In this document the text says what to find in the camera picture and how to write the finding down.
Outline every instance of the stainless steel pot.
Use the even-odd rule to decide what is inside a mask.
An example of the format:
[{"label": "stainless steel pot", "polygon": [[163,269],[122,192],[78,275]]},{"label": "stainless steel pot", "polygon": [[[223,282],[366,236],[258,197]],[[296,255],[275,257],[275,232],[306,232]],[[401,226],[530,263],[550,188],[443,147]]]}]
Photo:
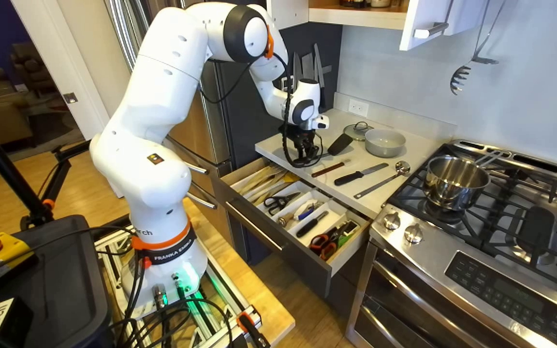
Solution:
[{"label": "stainless steel pot", "polygon": [[445,211],[465,211],[490,184],[490,174],[474,161],[459,157],[434,157],[428,163],[428,201]]}]

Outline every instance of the refrigerator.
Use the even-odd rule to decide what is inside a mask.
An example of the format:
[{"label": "refrigerator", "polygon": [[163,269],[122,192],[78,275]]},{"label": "refrigerator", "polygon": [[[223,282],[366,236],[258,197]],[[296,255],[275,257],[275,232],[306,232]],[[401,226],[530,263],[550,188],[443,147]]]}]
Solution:
[{"label": "refrigerator", "polygon": [[[136,4],[142,2],[111,8],[113,23],[118,31],[122,52],[130,58],[130,66],[134,64],[136,50],[155,16],[155,10]],[[308,56],[314,52],[314,45],[318,45],[322,64],[327,72],[323,110],[331,108],[337,89],[341,33],[343,27],[339,25],[318,23],[281,31],[291,58]],[[204,68],[200,89],[204,89],[207,99],[202,93],[196,95],[186,122],[178,124],[169,134],[167,145],[194,168],[190,199],[242,259],[254,265],[269,251],[240,222],[231,219],[217,186],[221,176],[260,157],[256,153],[256,143],[279,134],[281,120],[267,114],[248,74],[248,64],[209,60]]]}]

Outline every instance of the stove burner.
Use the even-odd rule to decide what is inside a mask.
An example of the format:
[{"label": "stove burner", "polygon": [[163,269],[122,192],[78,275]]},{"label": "stove burner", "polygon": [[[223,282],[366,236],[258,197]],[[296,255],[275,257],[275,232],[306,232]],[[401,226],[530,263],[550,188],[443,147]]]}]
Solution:
[{"label": "stove burner", "polygon": [[438,207],[432,201],[422,201],[424,207],[420,207],[432,221],[438,221],[441,224],[459,224],[465,217],[465,211],[449,211],[443,207]]}]

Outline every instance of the gas stove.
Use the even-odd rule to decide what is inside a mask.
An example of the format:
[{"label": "gas stove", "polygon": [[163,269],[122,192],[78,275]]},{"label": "gas stove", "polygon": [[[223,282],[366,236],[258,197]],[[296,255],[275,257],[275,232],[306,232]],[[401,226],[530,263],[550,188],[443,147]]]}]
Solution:
[{"label": "gas stove", "polygon": [[490,184],[474,205],[430,203],[424,164],[389,197],[372,236],[434,288],[459,294],[528,342],[557,344],[557,164],[467,141],[445,143],[432,159],[492,153],[503,155],[486,166]]}]

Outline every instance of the bowl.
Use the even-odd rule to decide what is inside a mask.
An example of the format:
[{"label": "bowl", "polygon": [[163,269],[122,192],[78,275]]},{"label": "bowl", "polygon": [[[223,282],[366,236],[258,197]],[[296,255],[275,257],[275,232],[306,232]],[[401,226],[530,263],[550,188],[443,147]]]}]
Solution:
[{"label": "bowl", "polygon": [[407,147],[407,137],[395,130],[368,130],[364,141],[368,153],[383,159],[399,157]]}]

